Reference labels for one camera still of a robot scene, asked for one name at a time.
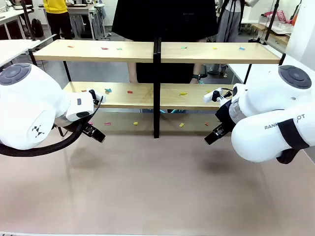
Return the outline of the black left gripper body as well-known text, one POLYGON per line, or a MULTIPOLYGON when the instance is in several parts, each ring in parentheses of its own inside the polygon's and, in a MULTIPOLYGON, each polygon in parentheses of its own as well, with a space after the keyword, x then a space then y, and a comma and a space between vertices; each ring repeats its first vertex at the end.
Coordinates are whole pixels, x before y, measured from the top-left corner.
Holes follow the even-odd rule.
POLYGON ((55 128, 62 127, 66 131, 71 133, 79 133, 79 132, 92 132, 92 125, 90 125, 86 119, 79 119, 76 121, 66 121, 66 120, 55 120, 55 123, 53 125, 55 128))

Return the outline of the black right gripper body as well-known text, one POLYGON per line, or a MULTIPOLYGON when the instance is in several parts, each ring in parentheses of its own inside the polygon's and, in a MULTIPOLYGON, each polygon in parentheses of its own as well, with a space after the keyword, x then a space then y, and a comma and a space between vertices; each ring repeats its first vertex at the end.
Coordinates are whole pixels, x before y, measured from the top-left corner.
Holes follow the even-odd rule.
POLYGON ((227 134, 228 132, 231 132, 236 125, 229 114, 230 105, 231 100, 223 104, 215 113, 216 117, 221 122, 221 124, 216 128, 217 134, 227 134))

